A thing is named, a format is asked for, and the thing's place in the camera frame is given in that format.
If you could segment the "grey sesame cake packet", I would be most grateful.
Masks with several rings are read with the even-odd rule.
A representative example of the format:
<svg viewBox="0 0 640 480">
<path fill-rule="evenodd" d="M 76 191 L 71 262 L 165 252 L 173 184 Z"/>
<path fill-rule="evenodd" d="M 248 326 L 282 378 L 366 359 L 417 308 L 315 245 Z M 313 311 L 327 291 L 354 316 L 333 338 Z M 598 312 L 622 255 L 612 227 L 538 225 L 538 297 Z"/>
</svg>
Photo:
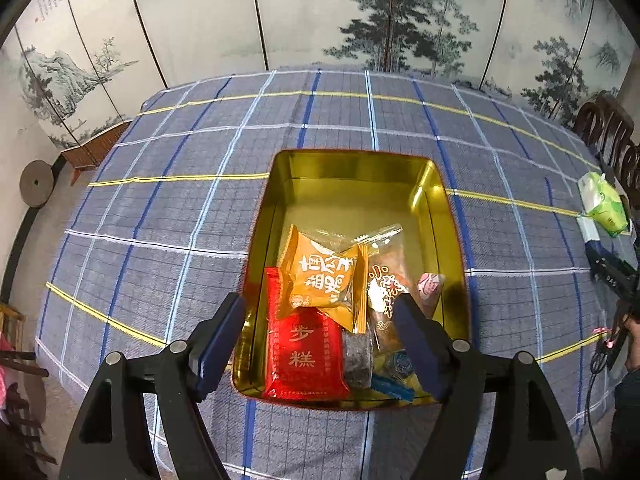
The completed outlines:
<svg viewBox="0 0 640 480">
<path fill-rule="evenodd" d="M 373 373 L 373 340 L 370 332 L 353 334 L 344 332 L 343 378 L 350 388 L 371 387 Z"/>
</svg>

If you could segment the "green tissue pack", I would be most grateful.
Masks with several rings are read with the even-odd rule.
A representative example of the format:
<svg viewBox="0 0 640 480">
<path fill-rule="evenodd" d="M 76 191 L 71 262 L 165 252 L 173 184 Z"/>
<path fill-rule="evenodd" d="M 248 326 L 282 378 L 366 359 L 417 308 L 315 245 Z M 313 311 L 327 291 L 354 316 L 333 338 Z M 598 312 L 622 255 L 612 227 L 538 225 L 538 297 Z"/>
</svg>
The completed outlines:
<svg viewBox="0 0 640 480">
<path fill-rule="evenodd" d="M 628 219 L 620 194 L 604 174 L 587 172 L 578 181 L 578 190 L 586 215 L 612 236 L 626 232 Z"/>
</svg>

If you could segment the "gold red toffee tin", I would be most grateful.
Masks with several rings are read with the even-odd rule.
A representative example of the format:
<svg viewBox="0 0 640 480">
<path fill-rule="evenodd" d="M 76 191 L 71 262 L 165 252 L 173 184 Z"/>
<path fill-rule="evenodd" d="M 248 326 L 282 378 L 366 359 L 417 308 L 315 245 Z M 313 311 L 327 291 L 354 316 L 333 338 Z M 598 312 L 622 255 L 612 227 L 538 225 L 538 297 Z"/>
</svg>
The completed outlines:
<svg viewBox="0 0 640 480">
<path fill-rule="evenodd" d="M 399 224 L 410 278 L 445 278 L 433 318 L 451 338 L 472 337 L 463 252 L 444 180 L 434 160 L 385 152 L 283 150 L 274 156 L 254 226 L 242 297 L 245 324 L 231 380 L 243 396 L 264 397 L 268 338 L 265 270 L 276 266 L 291 226 L 340 247 Z"/>
</svg>

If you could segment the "orange snack packet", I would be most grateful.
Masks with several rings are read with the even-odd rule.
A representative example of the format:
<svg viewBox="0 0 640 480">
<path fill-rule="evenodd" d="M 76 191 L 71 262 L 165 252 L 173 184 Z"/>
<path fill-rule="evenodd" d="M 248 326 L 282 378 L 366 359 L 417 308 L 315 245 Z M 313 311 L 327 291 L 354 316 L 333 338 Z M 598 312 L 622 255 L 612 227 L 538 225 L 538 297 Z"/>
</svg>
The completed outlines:
<svg viewBox="0 0 640 480">
<path fill-rule="evenodd" d="M 277 318 L 316 309 L 351 334 L 367 333 L 369 248 L 340 245 L 291 226 L 278 261 Z"/>
</svg>

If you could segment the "blue white wrapped bar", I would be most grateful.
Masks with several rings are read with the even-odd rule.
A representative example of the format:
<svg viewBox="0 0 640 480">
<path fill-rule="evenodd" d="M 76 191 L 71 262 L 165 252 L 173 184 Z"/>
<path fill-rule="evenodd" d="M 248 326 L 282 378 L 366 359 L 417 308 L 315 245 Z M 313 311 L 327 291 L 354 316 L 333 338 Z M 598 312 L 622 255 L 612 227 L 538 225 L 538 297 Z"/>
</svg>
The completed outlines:
<svg viewBox="0 0 640 480">
<path fill-rule="evenodd" d="M 585 242 L 586 256 L 590 263 L 595 263 L 603 257 L 603 246 L 596 222 L 585 216 L 578 216 L 576 221 Z"/>
</svg>

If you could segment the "small fried dough twist bag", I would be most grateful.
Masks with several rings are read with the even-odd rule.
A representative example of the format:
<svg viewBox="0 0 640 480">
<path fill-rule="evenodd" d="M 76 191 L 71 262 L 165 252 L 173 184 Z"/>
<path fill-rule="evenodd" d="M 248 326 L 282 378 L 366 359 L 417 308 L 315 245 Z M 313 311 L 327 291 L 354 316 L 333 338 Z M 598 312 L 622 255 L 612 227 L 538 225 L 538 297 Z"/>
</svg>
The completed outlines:
<svg viewBox="0 0 640 480">
<path fill-rule="evenodd" d="M 416 296 L 405 258 L 404 232 L 400 224 L 384 226 L 355 240 L 368 250 L 368 329 L 376 354 L 395 353 L 404 348 L 393 322 L 395 299 L 405 292 Z"/>
</svg>

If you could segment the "plaid blue tablecloth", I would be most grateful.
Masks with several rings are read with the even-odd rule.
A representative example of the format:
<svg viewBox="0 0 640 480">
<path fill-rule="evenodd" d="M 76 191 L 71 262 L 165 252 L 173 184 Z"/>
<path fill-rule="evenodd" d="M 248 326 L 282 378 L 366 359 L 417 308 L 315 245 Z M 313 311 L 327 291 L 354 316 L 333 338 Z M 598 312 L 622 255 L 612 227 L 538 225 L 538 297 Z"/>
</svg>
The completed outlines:
<svg viewBox="0 0 640 480">
<path fill-rule="evenodd" d="M 462 84 L 337 70 L 218 77 L 143 104 L 70 216 L 43 300 L 38 354 L 73 400 L 107 352 L 155 352 L 239 287 L 285 148 L 433 159 L 480 348 L 539 356 L 575 437 L 612 408 L 612 380 L 589 373 L 608 303 L 575 219 L 576 182 L 596 163 L 585 145 Z"/>
</svg>

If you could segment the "red rice cake packet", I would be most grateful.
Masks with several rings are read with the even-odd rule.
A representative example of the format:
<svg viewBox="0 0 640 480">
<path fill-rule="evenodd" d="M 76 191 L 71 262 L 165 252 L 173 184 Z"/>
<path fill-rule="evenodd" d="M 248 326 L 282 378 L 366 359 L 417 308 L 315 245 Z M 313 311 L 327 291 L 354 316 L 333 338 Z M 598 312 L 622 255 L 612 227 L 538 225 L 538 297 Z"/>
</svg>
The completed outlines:
<svg viewBox="0 0 640 480">
<path fill-rule="evenodd" d="M 265 278 L 268 333 L 262 396 L 288 403 L 348 398 L 341 326 L 315 308 L 296 309 L 279 318 L 279 271 L 267 268 Z"/>
</svg>

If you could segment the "dark wooden chair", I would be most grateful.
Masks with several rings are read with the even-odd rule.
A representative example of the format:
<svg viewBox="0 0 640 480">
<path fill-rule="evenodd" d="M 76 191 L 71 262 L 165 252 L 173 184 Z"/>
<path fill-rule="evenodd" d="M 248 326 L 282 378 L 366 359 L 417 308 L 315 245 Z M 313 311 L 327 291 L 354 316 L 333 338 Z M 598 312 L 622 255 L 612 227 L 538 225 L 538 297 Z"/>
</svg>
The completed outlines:
<svg viewBox="0 0 640 480">
<path fill-rule="evenodd" d="M 628 197 L 630 206 L 639 209 L 639 148 L 631 140 L 620 147 L 620 164 L 617 167 L 617 180 Z"/>
<path fill-rule="evenodd" d="M 578 110 L 573 131 L 596 156 L 614 167 L 634 132 L 634 121 L 611 93 L 600 91 Z"/>
</svg>

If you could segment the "painted folding screen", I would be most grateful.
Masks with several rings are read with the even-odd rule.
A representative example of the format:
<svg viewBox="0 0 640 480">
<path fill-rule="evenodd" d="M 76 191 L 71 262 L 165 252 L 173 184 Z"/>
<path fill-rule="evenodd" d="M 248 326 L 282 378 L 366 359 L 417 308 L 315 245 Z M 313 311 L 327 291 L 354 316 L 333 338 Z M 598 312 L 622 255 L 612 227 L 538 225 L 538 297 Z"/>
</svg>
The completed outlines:
<svg viewBox="0 0 640 480">
<path fill-rule="evenodd" d="M 638 64 L 608 0 L 30 0 L 1 46 L 1 139 L 48 156 L 163 88 L 302 65 L 416 72 L 570 122 Z"/>
</svg>

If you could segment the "round stone disc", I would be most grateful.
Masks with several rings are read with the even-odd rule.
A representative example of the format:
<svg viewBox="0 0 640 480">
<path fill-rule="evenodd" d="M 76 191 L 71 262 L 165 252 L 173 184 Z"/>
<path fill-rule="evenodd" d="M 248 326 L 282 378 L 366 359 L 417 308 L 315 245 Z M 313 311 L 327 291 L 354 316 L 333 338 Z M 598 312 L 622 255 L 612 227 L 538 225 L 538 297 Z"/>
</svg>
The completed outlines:
<svg viewBox="0 0 640 480">
<path fill-rule="evenodd" d="M 30 162 L 22 171 L 18 184 L 23 202 L 30 208 L 47 203 L 54 189 L 52 167 L 41 159 Z"/>
</svg>

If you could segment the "blue candy wrapper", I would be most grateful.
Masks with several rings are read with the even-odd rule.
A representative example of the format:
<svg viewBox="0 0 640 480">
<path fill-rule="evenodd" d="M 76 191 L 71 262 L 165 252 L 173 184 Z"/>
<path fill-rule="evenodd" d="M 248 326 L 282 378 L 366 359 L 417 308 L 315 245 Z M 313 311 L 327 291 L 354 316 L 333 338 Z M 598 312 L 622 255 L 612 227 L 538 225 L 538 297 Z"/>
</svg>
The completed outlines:
<svg viewBox="0 0 640 480">
<path fill-rule="evenodd" d="M 404 350 L 374 357 L 371 389 L 392 399 L 412 403 L 416 389 L 410 385 L 413 366 Z"/>
</svg>

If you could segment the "clear pink pastry packet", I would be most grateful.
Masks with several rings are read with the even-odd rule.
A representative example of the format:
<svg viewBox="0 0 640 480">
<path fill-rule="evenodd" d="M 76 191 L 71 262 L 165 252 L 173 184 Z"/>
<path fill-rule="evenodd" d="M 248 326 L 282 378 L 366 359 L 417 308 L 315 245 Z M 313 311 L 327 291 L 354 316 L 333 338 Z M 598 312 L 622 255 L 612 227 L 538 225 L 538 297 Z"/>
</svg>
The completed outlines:
<svg viewBox="0 0 640 480">
<path fill-rule="evenodd" d="M 420 307 L 427 318 L 432 318 L 442 290 L 446 282 L 446 276 L 442 274 L 423 273 L 416 285 L 420 298 Z"/>
</svg>

